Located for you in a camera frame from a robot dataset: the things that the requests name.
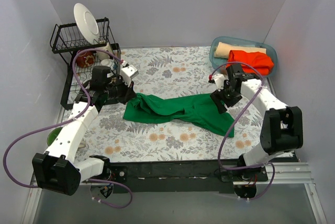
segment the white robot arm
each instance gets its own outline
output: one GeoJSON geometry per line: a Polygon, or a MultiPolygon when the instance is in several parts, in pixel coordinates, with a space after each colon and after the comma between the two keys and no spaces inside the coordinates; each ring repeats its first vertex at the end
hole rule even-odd
{"type": "Polygon", "coordinates": [[[93,68],[89,108],[80,118],[74,118],[87,106],[87,97],[84,93],[79,93],[69,116],[73,121],[62,128],[44,154],[36,153],[32,160],[39,187],[72,195],[80,182],[91,177],[100,175],[102,179],[109,179],[110,171],[104,167],[106,162],[109,163],[108,158],[94,155],[85,161],[74,163],[74,157],[86,130],[103,105],[109,104],[109,100],[125,104],[136,96],[132,89],[132,79],[137,75],[138,70],[126,61],[122,62],[120,75],[116,76],[112,75],[107,66],[93,68]]]}
{"type": "MultiPolygon", "coordinates": [[[[227,68],[228,80],[222,74],[211,77],[217,90],[211,98],[220,113],[235,105],[242,97],[251,100],[258,91],[261,81],[255,74],[244,73],[240,64],[227,68]]],[[[242,166],[266,164],[284,152],[301,148],[303,145],[302,112],[298,107],[289,107],[278,100],[269,90],[262,89],[252,103],[264,118],[260,143],[240,159],[242,166]]]]}

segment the blue bin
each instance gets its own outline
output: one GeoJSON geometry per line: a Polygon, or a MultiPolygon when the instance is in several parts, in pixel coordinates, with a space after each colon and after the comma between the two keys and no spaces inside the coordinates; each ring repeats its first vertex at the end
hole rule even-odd
{"type": "Polygon", "coordinates": [[[209,52],[209,59],[214,69],[216,69],[217,67],[219,67],[220,65],[224,63],[227,63],[227,59],[214,57],[214,52],[216,48],[218,47],[219,42],[231,44],[234,46],[266,48],[266,54],[271,58],[272,62],[274,63],[274,67],[272,68],[271,73],[265,77],[273,76],[274,73],[276,72],[278,58],[277,58],[276,51],[271,46],[261,43],[261,42],[253,42],[253,41],[248,41],[248,40],[243,40],[243,39],[238,39],[238,38],[233,38],[233,37],[218,37],[214,39],[213,43],[211,44],[210,52],[209,52]]]}

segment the table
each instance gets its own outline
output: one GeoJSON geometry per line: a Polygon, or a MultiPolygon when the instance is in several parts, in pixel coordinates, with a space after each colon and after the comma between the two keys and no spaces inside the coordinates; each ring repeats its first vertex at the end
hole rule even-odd
{"type": "MultiPolygon", "coordinates": [[[[122,50],[122,58],[137,67],[135,92],[173,98],[200,93],[212,93],[214,84],[208,83],[213,71],[209,60],[210,47],[139,48],[122,50]]],[[[229,114],[235,118],[248,100],[243,98],[229,114]]],[[[76,161],[90,155],[103,155],[112,162],[212,160],[222,136],[174,120],[165,124],[141,124],[123,120],[126,106],[104,106],[87,130],[86,147],[78,149],[76,161]]],[[[64,113],[66,120],[70,111],[64,113]]],[[[235,126],[234,138],[227,139],[222,159],[237,159],[259,143],[262,117],[250,106],[235,126]]]]}

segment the dish rack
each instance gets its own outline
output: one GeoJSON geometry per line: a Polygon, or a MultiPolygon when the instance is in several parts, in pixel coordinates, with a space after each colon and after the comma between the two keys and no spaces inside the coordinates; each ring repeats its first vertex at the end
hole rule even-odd
{"type": "MultiPolygon", "coordinates": [[[[67,65],[68,73],[66,76],[66,81],[63,89],[63,94],[61,98],[61,105],[65,110],[71,110],[73,107],[74,99],[80,91],[80,87],[73,77],[72,62],[79,50],[99,48],[106,46],[108,43],[111,46],[113,54],[121,58],[121,50],[118,43],[115,42],[113,33],[109,26],[109,19],[107,17],[103,19],[96,20],[99,27],[99,42],[95,44],[90,44],[80,33],[77,24],[64,24],[55,25],[52,36],[50,39],[50,47],[54,54],[59,54],[60,57],[67,65]],[[63,53],[69,53],[71,55],[70,60],[66,60],[63,53]]],[[[95,56],[94,63],[87,68],[80,68],[76,66],[76,74],[79,76],[82,83],[88,81],[92,77],[92,69],[94,66],[99,65],[100,60],[95,56]]],[[[120,65],[117,61],[114,61],[114,71],[120,72],[120,65]]]]}

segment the beige cloth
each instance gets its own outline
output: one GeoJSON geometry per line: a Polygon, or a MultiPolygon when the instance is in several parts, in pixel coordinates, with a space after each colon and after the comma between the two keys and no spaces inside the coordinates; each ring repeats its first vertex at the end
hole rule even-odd
{"type": "Polygon", "coordinates": [[[243,50],[247,53],[250,52],[262,52],[266,54],[265,48],[256,48],[256,47],[243,47],[243,46],[234,46],[227,43],[219,42],[216,51],[214,52],[215,58],[228,58],[229,52],[231,50],[243,50]]]}

